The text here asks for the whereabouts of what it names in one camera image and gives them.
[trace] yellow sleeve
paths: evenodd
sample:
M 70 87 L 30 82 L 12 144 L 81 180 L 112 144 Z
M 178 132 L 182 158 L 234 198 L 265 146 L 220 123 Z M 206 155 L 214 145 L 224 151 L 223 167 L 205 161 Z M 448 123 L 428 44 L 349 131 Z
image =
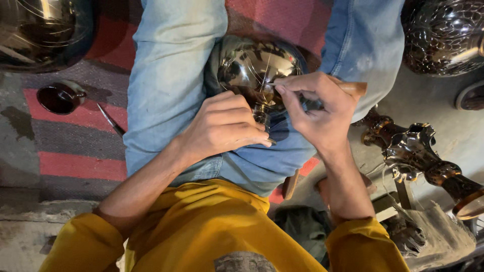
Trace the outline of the yellow sleeve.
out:
M 123 253 L 118 230 L 93 213 L 83 213 L 62 227 L 39 271 L 117 271 L 116 260 Z
M 409 272 L 400 251 L 375 219 L 339 225 L 326 240 L 332 271 Z

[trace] red stripe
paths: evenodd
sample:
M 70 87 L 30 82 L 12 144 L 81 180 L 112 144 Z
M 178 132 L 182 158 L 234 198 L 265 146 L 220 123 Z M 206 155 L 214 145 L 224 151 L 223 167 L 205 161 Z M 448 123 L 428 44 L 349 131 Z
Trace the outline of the red stripe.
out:
M 269 196 L 269 202 L 280 204 L 284 201 L 284 197 L 282 197 L 282 184 L 277 186 L 272 194 Z
M 92 127 L 99 130 L 111 131 L 116 133 L 114 129 L 104 118 L 103 114 L 96 105 L 96 102 L 90 99 L 80 105 L 75 111 L 68 115 L 54 114 L 46 110 L 37 101 L 37 90 L 24 89 L 24 95 L 29 105 L 30 114 L 32 118 L 39 120 L 47 120 L 54 122 L 65 122 L 85 127 Z M 111 118 L 118 123 L 124 130 L 128 127 L 126 109 L 122 107 L 113 106 L 106 103 L 99 103 L 103 109 L 111 116 Z
M 94 157 L 39 151 L 41 175 L 83 179 L 123 181 L 126 163 L 118 160 L 99 160 Z
M 132 37 L 137 29 L 137 26 L 128 22 L 99 16 L 96 38 L 86 58 L 131 70 L 135 63 L 135 45 Z
M 301 176 L 307 176 L 311 170 L 313 170 L 314 167 L 316 167 L 316 165 L 318 165 L 319 163 L 319 160 L 315 157 L 312 157 L 311 159 L 309 159 L 309 161 L 307 161 L 301 168 L 299 174 Z
M 225 6 L 320 55 L 331 16 L 331 7 L 323 1 L 227 0 Z

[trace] hand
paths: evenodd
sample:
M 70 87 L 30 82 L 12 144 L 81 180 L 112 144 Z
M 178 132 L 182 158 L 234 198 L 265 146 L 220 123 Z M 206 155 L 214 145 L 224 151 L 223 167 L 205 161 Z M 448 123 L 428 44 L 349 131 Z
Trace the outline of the hand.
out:
M 245 98 L 225 91 L 206 99 L 188 128 L 177 139 L 195 162 L 251 144 L 263 144 L 269 134 L 257 123 Z
M 343 92 L 336 84 L 338 82 L 341 81 L 323 72 L 288 76 L 274 81 L 292 126 L 322 155 L 346 147 L 349 125 L 359 100 L 359 97 Z M 320 99 L 324 108 L 305 112 L 298 92 L 311 100 Z

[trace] cup handle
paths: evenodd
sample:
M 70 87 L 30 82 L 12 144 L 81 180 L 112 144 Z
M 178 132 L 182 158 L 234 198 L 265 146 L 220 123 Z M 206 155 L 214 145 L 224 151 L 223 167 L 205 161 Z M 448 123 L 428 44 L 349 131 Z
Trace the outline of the cup handle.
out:
M 78 94 L 76 94 L 76 97 L 86 97 L 87 96 L 87 93 L 83 92 L 83 91 L 80 91 Z

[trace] printed graphic on shirt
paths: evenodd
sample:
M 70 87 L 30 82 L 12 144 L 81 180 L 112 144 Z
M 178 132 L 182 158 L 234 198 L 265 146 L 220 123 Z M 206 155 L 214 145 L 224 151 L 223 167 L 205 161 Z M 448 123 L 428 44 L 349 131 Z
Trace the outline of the printed graphic on shirt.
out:
M 234 251 L 213 261 L 215 272 L 275 272 L 263 255 L 250 251 Z

